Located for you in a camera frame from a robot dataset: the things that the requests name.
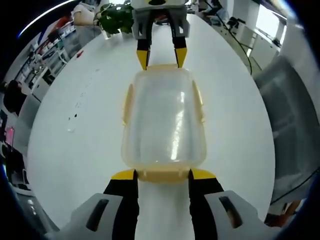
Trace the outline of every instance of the window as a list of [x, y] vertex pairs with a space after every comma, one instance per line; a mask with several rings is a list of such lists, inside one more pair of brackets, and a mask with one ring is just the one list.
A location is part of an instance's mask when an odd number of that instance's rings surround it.
[[281, 44], [281, 45], [284, 43], [285, 36], [286, 36], [286, 32], [287, 32], [287, 26], [284, 26], [283, 34], [282, 34], [282, 37], [281, 37], [281, 39], [280, 39], [280, 44]]
[[260, 5], [258, 19], [255, 26], [266, 34], [270, 35], [270, 37], [273, 39], [277, 34], [279, 19], [266, 7]]

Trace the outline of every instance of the transparent plastic box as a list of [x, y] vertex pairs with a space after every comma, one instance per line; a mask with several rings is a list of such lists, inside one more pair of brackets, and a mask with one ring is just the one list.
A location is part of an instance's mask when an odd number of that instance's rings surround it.
[[122, 158], [140, 171], [180, 171], [206, 158], [202, 99], [190, 72], [171, 65], [136, 74], [124, 106]]

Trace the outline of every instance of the green leaves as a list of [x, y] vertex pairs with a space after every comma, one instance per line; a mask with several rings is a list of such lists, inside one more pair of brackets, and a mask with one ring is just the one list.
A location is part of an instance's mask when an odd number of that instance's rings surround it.
[[109, 34], [132, 33], [134, 20], [130, 4], [105, 4], [101, 6], [101, 17], [98, 19], [100, 26]]

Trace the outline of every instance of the black cable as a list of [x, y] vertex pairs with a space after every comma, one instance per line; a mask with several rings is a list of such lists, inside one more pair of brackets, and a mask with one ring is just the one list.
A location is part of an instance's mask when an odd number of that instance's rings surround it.
[[[207, 0], [204, 0], [204, 2], [212, 9], [212, 10], [215, 10], [208, 2]], [[234, 40], [239, 44], [239, 46], [241, 47], [241, 49], [243, 50], [246, 58], [248, 59], [248, 62], [249, 62], [249, 65], [250, 65], [250, 75], [252, 75], [252, 64], [251, 64], [251, 61], [250, 61], [250, 58], [248, 57], [245, 49], [242, 47], [241, 43], [236, 39], [236, 37], [233, 35], [233, 33], [231, 32], [231, 30], [227, 27], [227, 25], [225, 24], [224, 21], [222, 21], [222, 19], [216, 14], [215, 16], [217, 16], [220, 20], [220, 22], [223, 24], [224, 28], [227, 29], [227, 31], [230, 33], [230, 35], [234, 38]]]
[[293, 189], [291, 189], [290, 191], [286, 192], [285, 194], [283, 194], [282, 196], [278, 197], [276, 200], [273, 200], [270, 205], [275, 204], [276, 202], [278, 202], [280, 199], [284, 198], [285, 196], [287, 196], [288, 194], [292, 193], [294, 190], [300, 188], [303, 184], [305, 184], [310, 178], [312, 178], [318, 171], [320, 170], [320, 167], [318, 167], [313, 173], [311, 173], [311, 175], [304, 180], [302, 183], [300, 183], [298, 186], [294, 187]]

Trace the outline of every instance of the white table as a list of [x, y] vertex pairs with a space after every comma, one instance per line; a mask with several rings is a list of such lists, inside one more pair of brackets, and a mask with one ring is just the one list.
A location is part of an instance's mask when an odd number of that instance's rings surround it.
[[[273, 192], [275, 153], [262, 97], [225, 40], [197, 16], [188, 15], [188, 21], [184, 67], [194, 74], [205, 112], [207, 158], [200, 168], [216, 174], [225, 190], [250, 202], [263, 220]], [[136, 47], [134, 39], [122, 39], [121, 34], [108, 40], [100, 35], [83, 48], [80, 58], [67, 64], [42, 101], [30, 136], [27, 173], [35, 196], [58, 227], [94, 193], [102, 193], [113, 174], [127, 168], [121, 159], [122, 115], [129, 84], [141, 70]], [[170, 28], [154, 26], [149, 65], [175, 61]], [[85, 82], [92, 82], [90, 91], [70, 133], [68, 117]], [[194, 238], [190, 218], [177, 223], [189, 216], [186, 182], [178, 186], [140, 182], [139, 203], [140, 215], [154, 214], [144, 229], [158, 224], [153, 227], [159, 231], [170, 229], [165, 239]], [[179, 214], [177, 204], [183, 208]], [[173, 232], [171, 224], [179, 228]], [[153, 232], [152, 238], [161, 239], [163, 233], [156, 237]]]

